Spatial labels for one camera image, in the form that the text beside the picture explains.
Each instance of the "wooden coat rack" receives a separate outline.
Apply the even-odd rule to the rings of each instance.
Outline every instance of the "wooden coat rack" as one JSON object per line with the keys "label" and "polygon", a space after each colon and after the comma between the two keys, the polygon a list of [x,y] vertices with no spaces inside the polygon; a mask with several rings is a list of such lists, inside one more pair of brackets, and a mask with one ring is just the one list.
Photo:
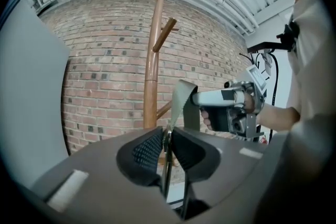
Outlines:
{"label": "wooden coat rack", "polygon": [[149,36],[146,61],[145,87],[143,98],[143,127],[145,129],[156,127],[157,120],[161,118],[172,107],[172,102],[170,101],[161,109],[157,110],[157,77],[159,74],[159,51],[165,40],[167,39],[169,33],[171,31],[179,30],[178,28],[174,28],[175,24],[177,23],[176,19],[174,18],[170,18],[165,27],[161,26],[162,9],[163,0],[156,0],[151,32]]}

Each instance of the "white sleeve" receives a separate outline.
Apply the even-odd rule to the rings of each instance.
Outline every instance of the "white sleeve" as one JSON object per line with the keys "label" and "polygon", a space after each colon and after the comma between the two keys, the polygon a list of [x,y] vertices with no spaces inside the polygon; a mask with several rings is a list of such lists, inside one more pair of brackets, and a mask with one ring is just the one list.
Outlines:
{"label": "white sleeve", "polygon": [[294,73],[292,73],[287,107],[294,108],[299,114],[301,114],[301,97],[299,89],[300,88],[296,76]]}

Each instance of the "person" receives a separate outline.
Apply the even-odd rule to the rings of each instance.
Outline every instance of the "person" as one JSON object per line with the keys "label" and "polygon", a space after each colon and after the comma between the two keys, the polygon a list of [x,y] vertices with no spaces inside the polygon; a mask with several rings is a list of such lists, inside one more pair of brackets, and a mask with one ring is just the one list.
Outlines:
{"label": "person", "polygon": [[[292,81],[287,108],[265,104],[257,115],[257,124],[275,131],[290,130],[300,120],[316,114],[335,112],[335,39],[332,23],[322,0],[295,0],[292,19],[300,28],[296,51],[288,53]],[[245,95],[245,109],[254,110],[250,95]],[[206,111],[201,112],[211,130]]]}

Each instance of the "dark gray surface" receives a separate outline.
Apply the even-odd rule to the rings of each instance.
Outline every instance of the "dark gray surface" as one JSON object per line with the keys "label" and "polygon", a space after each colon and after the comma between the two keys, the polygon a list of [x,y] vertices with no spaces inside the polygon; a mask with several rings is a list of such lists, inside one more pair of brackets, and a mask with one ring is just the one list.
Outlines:
{"label": "dark gray surface", "polygon": [[88,145],[42,176],[33,192],[46,199],[70,173],[89,173],[64,214],[82,223],[178,223],[158,187],[141,187],[118,169],[116,154],[125,143],[144,135],[140,130]]}
{"label": "dark gray surface", "polygon": [[195,197],[214,206],[225,199],[250,175],[258,159],[240,154],[242,148],[263,153],[267,145],[216,137],[193,130],[184,129],[188,134],[220,149],[221,160],[215,173],[206,181],[192,184]]}
{"label": "dark gray surface", "polygon": [[0,149],[27,188],[68,157],[60,100],[69,49],[21,0],[0,31]]}
{"label": "dark gray surface", "polygon": [[[217,198],[222,197],[223,199],[213,208],[198,215],[196,218],[186,221],[186,223],[254,223],[256,210],[276,171],[286,138],[287,134],[277,134],[273,138],[272,143],[267,147],[263,157],[252,169],[249,168],[250,172],[246,174],[244,181],[235,188],[231,187],[231,192],[225,197],[223,197],[221,189],[219,189],[220,186],[213,186],[212,189],[217,187],[217,193],[212,193],[212,195]],[[220,170],[219,167],[216,172],[220,173],[224,179],[232,170]],[[194,190],[196,189],[195,192],[200,192],[201,190],[198,189],[203,186],[193,184]],[[210,195],[206,198],[213,201]]]}

